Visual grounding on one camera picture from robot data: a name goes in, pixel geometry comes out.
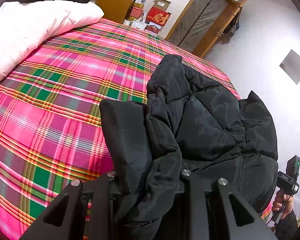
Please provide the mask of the black right sleeve forearm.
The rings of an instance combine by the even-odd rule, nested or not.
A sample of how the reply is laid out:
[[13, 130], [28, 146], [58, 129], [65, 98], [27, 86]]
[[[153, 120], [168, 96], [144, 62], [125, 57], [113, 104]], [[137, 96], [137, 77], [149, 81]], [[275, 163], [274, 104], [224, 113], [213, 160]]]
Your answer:
[[278, 240], [290, 240], [298, 229], [296, 215], [290, 212], [284, 219], [281, 219], [275, 226], [275, 236]]

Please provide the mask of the person's right hand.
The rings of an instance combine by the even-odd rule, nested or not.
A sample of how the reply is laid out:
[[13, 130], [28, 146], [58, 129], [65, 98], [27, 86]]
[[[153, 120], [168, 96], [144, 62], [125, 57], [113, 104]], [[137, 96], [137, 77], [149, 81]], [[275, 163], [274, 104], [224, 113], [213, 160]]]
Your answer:
[[283, 190], [277, 191], [271, 210], [273, 212], [282, 211], [281, 220], [293, 211], [293, 207], [294, 197], [285, 194]]

